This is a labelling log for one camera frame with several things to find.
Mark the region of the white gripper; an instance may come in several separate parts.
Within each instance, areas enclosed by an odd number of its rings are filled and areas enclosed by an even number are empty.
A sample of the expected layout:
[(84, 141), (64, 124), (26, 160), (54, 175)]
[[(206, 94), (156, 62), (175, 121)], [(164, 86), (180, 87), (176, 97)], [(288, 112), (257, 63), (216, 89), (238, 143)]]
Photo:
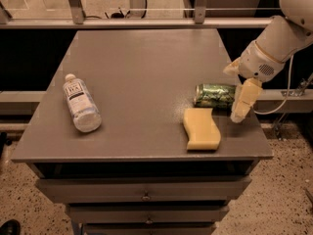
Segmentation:
[(238, 84), (231, 109), (231, 121), (242, 122), (262, 92), (262, 82), (272, 80), (285, 66), (264, 52), (255, 40), (251, 41), (241, 56), (224, 68), (227, 75), (247, 78)]

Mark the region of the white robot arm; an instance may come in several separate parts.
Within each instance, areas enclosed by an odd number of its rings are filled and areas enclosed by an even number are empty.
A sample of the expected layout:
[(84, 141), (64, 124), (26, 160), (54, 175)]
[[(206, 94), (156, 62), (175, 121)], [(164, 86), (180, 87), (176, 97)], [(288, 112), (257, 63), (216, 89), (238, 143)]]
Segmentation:
[(238, 84), (231, 121), (242, 122), (262, 91), (296, 52), (313, 43), (313, 0), (279, 0), (283, 16), (275, 16), (261, 34), (224, 72), (245, 79)]

